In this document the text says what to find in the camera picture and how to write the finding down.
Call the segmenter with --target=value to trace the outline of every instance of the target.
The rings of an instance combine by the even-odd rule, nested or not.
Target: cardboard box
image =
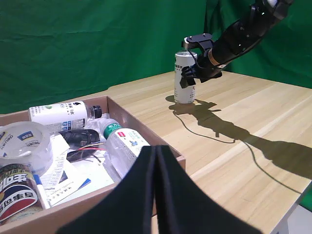
[[[117,120],[123,127],[137,130],[150,145],[168,145],[167,142],[108,96],[89,98],[83,101],[88,105],[100,105],[103,113],[109,113],[110,117]],[[28,121],[27,111],[1,116],[0,126],[18,121]],[[172,146],[170,148],[179,164],[185,169],[185,158]],[[0,234],[53,234],[59,227],[96,206],[115,186],[116,184],[109,185],[87,195],[33,214],[30,217],[0,226]]]

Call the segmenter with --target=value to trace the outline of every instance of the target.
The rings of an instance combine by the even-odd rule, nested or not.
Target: plastic bottle
[[[83,101],[35,106],[28,109],[29,120],[46,125],[51,134],[84,128],[88,120],[101,118],[100,106],[88,106]]]
[[[106,150],[112,165],[121,178],[128,173],[143,146],[149,143],[136,131],[123,128],[116,120],[100,119],[101,133],[106,139]]]

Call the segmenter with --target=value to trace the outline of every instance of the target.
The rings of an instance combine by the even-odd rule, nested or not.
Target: robotic arm
[[[255,0],[250,12],[230,25],[216,41],[210,34],[189,36],[182,42],[186,50],[200,48],[200,54],[191,67],[182,69],[180,85],[186,88],[222,76],[221,71],[234,59],[246,54],[264,35],[287,16],[293,0]]]

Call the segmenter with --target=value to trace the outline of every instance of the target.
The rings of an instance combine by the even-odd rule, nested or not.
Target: white bottle
[[[87,106],[83,101],[73,101],[28,109],[29,120],[46,125],[50,134],[84,128],[90,119],[101,118],[100,106]]]
[[[195,100],[195,85],[188,86],[182,89],[180,85],[182,68],[186,66],[192,66],[195,63],[194,58],[197,58],[197,54],[183,50],[175,54],[175,101],[177,103],[192,103]]]
[[[149,143],[135,130],[123,128],[112,118],[100,119],[101,133],[106,139],[105,148],[112,165],[121,178],[128,173],[143,146]]]

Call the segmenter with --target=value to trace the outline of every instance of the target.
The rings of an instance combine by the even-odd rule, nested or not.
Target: green label
[[[110,125],[108,125],[105,130],[104,130],[104,133],[103,133],[103,136],[105,137],[105,139],[108,138],[108,136],[113,132],[115,131],[116,129],[120,129],[122,128],[120,126],[120,124],[117,124],[117,123],[112,123]]]

